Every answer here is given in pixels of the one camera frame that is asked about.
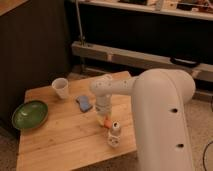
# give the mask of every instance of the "wooden table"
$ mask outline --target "wooden table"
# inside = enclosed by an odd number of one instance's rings
[[[115,79],[128,72],[112,74]],[[98,125],[96,111],[82,113],[75,99],[87,95],[95,103],[89,84],[97,77],[69,82],[70,97],[60,100],[50,86],[28,90],[25,100],[42,100],[49,108],[39,128],[21,132],[17,171],[68,171],[136,150],[129,96],[112,96],[112,120],[122,126],[120,146],[107,144],[107,129]]]

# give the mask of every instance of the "cabinet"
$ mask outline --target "cabinet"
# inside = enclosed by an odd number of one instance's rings
[[[69,72],[63,0],[30,0],[0,16],[0,125],[17,135],[11,115],[25,90]]]

